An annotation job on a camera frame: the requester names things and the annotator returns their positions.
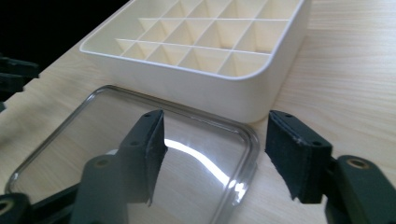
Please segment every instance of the ice cube tray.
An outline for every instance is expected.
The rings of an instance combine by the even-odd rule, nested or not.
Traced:
[[[310,0],[134,0],[81,44],[116,85],[240,122],[268,114]]]

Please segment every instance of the black clamp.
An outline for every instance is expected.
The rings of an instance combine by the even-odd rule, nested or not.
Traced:
[[[292,199],[320,203],[327,196],[329,223],[396,223],[396,190],[378,167],[355,156],[332,158],[332,145],[294,116],[270,112],[265,151]]]
[[[5,109],[3,102],[9,96],[23,91],[23,86],[32,78],[38,78],[39,73],[38,64],[10,59],[0,53],[0,112]]]

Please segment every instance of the transparent lid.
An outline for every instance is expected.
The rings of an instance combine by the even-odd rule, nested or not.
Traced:
[[[249,127],[147,95],[104,86],[15,171],[7,192],[32,203],[77,184],[84,164],[117,149],[143,114],[164,111],[168,152],[153,204],[128,204],[131,223],[220,223],[238,205],[256,168]]]

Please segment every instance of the wooden table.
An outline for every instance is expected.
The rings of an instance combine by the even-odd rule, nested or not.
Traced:
[[[112,84],[78,46],[7,101],[0,114],[1,187],[92,91]],[[306,38],[273,109],[293,114],[324,136],[334,157],[371,160],[396,185],[396,2],[314,0]],[[325,223],[324,203],[290,199],[263,153],[266,123],[251,124],[262,152],[232,223]]]

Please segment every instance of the grid compartment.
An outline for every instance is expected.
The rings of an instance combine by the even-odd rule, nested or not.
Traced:
[[[268,0],[258,19],[289,20],[299,0]]]
[[[179,45],[194,45],[212,20],[184,20],[164,42]]]
[[[255,19],[266,1],[263,0],[233,0],[219,16],[227,19]]]
[[[150,42],[135,42],[121,56],[137,60],[146,60],[160,44]]]
[[[272,53],[285,30],[286,24],[286,21],[254,21],[235,49]]]
[[[180,24],[182,20],[159,20],[143,34],[139,40],[163,42]]]
[[[164,18],[185,18],[199,4],[196,0],[180,0],[163,15]]]
[[[217,20],[205,31],[196,45],[214,49],[233,49],[249,25],[249,20]]]
[[[191,48],[179,45],[161,45],[147,58],[154,63],[177,65],[186,56]]]
[[[230,0],[205,0],[188,16],[189,18],[217,18]]]
[[[204,72],[217,73],[230,54],[228,50],[194,48],[179,66]]]
[[[268,59],[268,54],[235,51],[221,67],[219,73],[229,77],[242,77],[258,71],[268,62]]]

